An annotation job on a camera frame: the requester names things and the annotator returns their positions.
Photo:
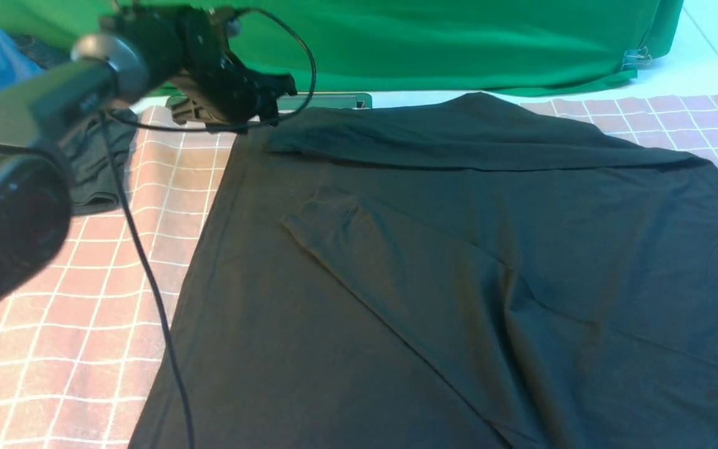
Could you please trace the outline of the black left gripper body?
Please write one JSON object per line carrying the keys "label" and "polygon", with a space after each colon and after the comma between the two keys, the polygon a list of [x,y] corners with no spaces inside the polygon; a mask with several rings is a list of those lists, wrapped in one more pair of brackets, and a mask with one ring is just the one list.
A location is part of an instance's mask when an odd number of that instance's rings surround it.
{"label": "black left gripper body", "polygon": [[189,7],[177,14],[183,58],[171,85],[183,99],[169,107],[176,124],[200,123],[209,132],[245,133],[254,118],[259,119],[256,125],[281,122],[279,99],[297,95],[292,75],[250,69],[230,46],[230,39],[240,31],[240,18],[252,12],[272,19],[297,37],[273,14],[256,7],[226,6],[210,11]]}

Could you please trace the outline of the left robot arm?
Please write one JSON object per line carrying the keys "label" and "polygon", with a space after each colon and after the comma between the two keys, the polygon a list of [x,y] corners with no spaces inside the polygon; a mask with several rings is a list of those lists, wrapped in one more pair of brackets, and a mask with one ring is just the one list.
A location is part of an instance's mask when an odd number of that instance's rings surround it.
{"label": "left robot arm", "polygon": [[116,6],[74,45],[71,62],[0,90],[0,301],[62,250],[75,182],[62,145],[97,114],[171,82],[219,121],[210,132],[290,118],[277,100],[297,94],[294,78],[250,69],[230,49],[231,24],[250,12]]}

